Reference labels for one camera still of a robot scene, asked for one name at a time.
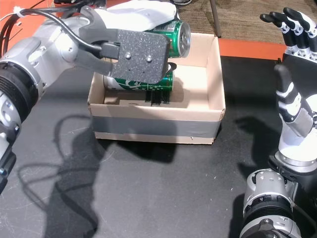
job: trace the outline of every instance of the black table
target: black table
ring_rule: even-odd
[[[227,110],[212,146],[98,142],[87,109],[92,75],[65,73],[13,148],[1,237],[237,237],[246,177],[267,167],[281,123],[274,62],[221,60]]]

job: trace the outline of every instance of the gray duct tape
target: gray duct tape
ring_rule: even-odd
[[[95,132],[214,138],[220,121],[93,117]]]

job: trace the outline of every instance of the black cable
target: black cable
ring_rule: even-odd
[[[52,14],[49,14],[47,12],[44,12],[38,9],[23,9],[20,11],[20,13],[22,15],[38,14],[38,15],[45,16],[48,19],[60,25],[61,28],[65,31],[65,33],[68,34],[72,40],[76,41],[79,45],[83,46],[87,50],[90,50],[92,52],[100,52],[102,49],[101,46],[89,44],[85,42],[84,40],[82,40],[81,38],[79,38],[63,21],[61,21],[59,18],[57,18],[56,16]]]
[[[75,4],[71,5],[71,6],[36,8],[36,10],[44,11],[44,12],[47,12],[47,13],[66,12],[66,11],[72,10],[74,8],[81,8],[84,5],[88,5],[87,3],[88,3],[88,1],[80,1],[78,3],[75,3]]]
[[[5,39],[4,39],[4,45],[3,45],[3,54],[5,54],[8,50],[8,46],[9,46],[9,40],[10,40],[10,34],[11,34],[11,30],[14,27],[14,24],[16,23],[16,21],[19,19],[19,17],[15,14],[12,15],[10,17],[10,23],[9,26],[6,30],[6,35],[5,35]]]
[[[41,3],[44,2],[44,1],[46,1],[46,0],[41,0],[41,1],[39,1],[38,3],[34,4],[33,6],[31,6],[30,8],[34,8],[34,7],[36,7],[37,5],[41,4]]]
[[[79,3],[76,3],[76,4],[74,4],[72,6],[68,6],[68,7],[23,9],[20,13],[22,15],[38,14],[38,15],[45,16],[48,19],[51,19],[52,21],[54,21],[57,24],[59,24],[62,27],[62,29],[74,41],[78,42],[80,45],[82,45],[83,47],[85,47],[86,49],[88,49],[90,51],[99,52],[99,51],[101,51],[101,47],[100,46],[92,45],[92,44],[89,44],[89,43],[85,42],[84,40],[79,38],[63,21],[59,20],[57,17],[55,17],[52,14],[49,14],[48,12],[42,11],[42,9],[43,10],[49,10],[50,12],[69,11],[69,10],[73,9],[74,7],[82,7],[83,5],[85,5],[87,3],[88,3],[88,1],[81,1]],[[1,50],[2,50],[3,35],[5,34],[5,31],[6,31],[6,37],[5,37],[4,46],[3,46],[3,54],[5,54],[6,51],[7,51],[7,48],[8,48],[8,43],[9,43],[11,30],[12,30],[14,24],[16,23],[16,21],[18,19],[19,19],[19,17],[16,14],[11,16],[10,19],[5,23],[5,25],[4,25],[4,27],[3,27],[2,31],[1,31],[1,34],[0,34],[0,57],[1,57]]]
[[[41,0],[38,3],[34,4],[33,6],[31,6],[30,8],[34,8],[44,1],[46,0]],[[19,17],[16,14],[11,16],[2,28],[2,31],[0,34],[0,58],[2,57],[2,55],[4,55],[7,52],[11,30],[18,19]]]
[[[7,31],[7,29],[9,28],[9,26],[11,24],[15,24],[16,22],[16,17],[18,17],[16,14],[15,15],[12,15],[4,24],[2,30],[1,30],[1,33],[0,33],[0,57],[2,56],[2,43],[3,43],[3,38],[4,38],[4,35]]]

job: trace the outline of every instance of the open cardboard box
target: open cardboard box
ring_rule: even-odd
[[[109,91],[94,75],[88,106],[98,139],[212,144],[225,112],[218,38],[192,33],[177,64],[170,104],[151,106],[145,92]]]

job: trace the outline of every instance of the soda can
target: soda can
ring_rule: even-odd
[[[121,78],[104,76],[104,86],[109,90],[128,90],[128,91],[169,91],[173,90],[173,71],[166,73],[165,77],[156,84],[130,81]]]
[[[150,32],[165,35],[170,39],[168,52],[170,58],[188,56],[190,49],[190,26],[188,23],[174,20],[157,26]]]

